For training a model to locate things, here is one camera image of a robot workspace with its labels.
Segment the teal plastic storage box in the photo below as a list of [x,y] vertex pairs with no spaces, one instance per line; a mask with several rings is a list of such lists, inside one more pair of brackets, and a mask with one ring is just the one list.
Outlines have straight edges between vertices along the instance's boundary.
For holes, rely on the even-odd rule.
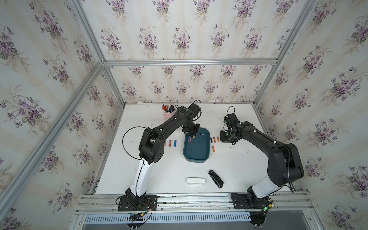
[[185,136],[183,149],[184,158],[192,163],[204,163],[210,154],[210,133],[206,128],[200,128],[195,138]]

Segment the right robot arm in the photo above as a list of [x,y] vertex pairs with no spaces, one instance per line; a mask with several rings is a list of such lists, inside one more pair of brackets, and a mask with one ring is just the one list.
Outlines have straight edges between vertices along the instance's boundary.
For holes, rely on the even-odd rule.
[[262,199],[276,192],[284,185],[304,177],[304,169],[296,145],[276,141],[259,131],[248,121],[240,122],[232,113],[224,117],[227,130],[220,132],[220,141],[236,144],[246,140],[268,157],[267,175],[248,189],[252,198]]

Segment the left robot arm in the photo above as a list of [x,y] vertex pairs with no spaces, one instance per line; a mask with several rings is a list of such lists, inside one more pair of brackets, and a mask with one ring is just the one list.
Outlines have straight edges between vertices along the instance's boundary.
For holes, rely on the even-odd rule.
[[167,138],[178,128],[189,137],[196,136],[200,128],[196,120],[201,114],[201,105],[192,103],[188,107],[176,108],[174,114],[161,125],[145,128],[139,144],[138,172],[132,186],[125,192],[131,203],[135,204],[144,199],[151,168],[162,158]]

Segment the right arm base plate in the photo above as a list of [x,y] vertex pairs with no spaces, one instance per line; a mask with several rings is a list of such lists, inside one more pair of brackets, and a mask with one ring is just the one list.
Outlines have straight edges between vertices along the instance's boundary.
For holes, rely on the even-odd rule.
[[273,201],[269,198],[257,198],[253,193],[230,195],[235,209],[261,209],[268,210],[273,206]]

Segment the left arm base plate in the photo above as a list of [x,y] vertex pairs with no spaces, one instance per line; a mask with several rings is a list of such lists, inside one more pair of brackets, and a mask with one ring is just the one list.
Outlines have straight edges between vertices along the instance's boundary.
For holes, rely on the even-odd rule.
[[130,201],[127,196],[123,195],[116,199],[118,211],[146,211],[157,209],[158,196],[146,195],[136,201]]

